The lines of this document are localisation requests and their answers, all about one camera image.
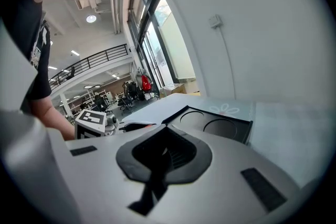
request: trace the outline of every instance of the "cord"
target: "cord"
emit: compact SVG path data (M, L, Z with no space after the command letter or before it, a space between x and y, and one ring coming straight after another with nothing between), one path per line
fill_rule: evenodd
M220 33L220 36L222 37L222 40L223 40L223 43L224 43L224 47L225 47L225 50L226 50L227 58L229 60L229 65L230 65L230 70L231 70L231 77L232 77L232 84L233 84L233 94L234 94L234 98L236 100L236 86L235 86L235 80L234 80L234 76L233 76L233 70L232 70L232 65L231 65L230 54L228 52L228 49L227 49L227 46L226 46L226 42L225 42L225 38L224 38L224 35L222 33L221 27L216 27L216 29L219 29L219 33Z

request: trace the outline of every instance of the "red object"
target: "red object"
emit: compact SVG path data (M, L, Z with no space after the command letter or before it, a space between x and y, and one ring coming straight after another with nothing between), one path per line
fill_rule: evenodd
M148 78L144 75L141 76L142 79L142 90L143 91L149 91L152 89L151 84L148 81Z

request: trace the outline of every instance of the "table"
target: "table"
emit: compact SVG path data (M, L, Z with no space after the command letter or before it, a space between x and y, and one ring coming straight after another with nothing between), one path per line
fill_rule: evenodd
M335 151L336 110L204 98L175 93L125 117L123 121L162 120L189 105L208 112L253 121L248 146L287 172L300 186L320 177Z

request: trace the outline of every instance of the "white flower print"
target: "white flower print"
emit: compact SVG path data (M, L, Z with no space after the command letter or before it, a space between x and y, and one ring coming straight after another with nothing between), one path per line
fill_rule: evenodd
M221 108L219 109L216 106L210 106L209 110L211 112L223 115L223 116L227 116L227 117L231 117L231 118L237 118L235 116L233 116L232 114L238 113L239 112L239 108L231 108L229 109L229 105L228 104L222 104Z

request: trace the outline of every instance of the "black t-shirt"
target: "black t-shirt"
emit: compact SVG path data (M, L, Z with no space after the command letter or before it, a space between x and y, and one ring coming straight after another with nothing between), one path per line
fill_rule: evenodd
M50 53L50 32L45 26L42 29L42 3L34 0L8 0L3 8L4 24L13 41L28 61L32 59L34 44L38 39L39 61L35 59L38 75L27 93L27 99L37 100L51 94L48 81L48 62Z

